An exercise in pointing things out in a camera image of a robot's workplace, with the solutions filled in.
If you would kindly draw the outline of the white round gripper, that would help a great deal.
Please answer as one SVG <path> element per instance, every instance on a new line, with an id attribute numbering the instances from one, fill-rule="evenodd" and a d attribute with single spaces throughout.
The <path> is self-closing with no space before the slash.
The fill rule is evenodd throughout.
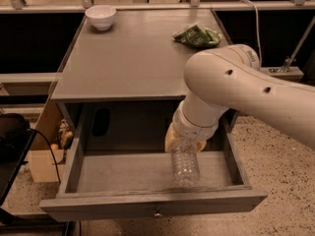
<path id="1" fill-rule="evenodd" d="M 216 132 L 219 124 L 215 124 L 210 127 L 199 127 L 192 124 L 184 116 L 181 110 L 177 109 L 172 118 L 172 124 L 169 125 L 165 139 L 164 150 L 166 152 L 172 152 L 176 148 L 180 148 L 183 145 L 183 138 L 195 141 L 197 152 L 202 151 L 207 142 Z"/>

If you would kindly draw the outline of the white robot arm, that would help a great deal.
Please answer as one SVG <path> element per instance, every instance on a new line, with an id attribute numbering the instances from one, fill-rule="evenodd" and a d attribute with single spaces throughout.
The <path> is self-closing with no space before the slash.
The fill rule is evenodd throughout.
<path id="1" fill-rule="evenodd" d="M 257 53 L 235 44 L 194 54 L 184 68 L 188 92 L 165 136 L 165 150 L 205 147 L 228 109 L 251 115 L 315 148 L 315 88 L 260 71 Z"/>

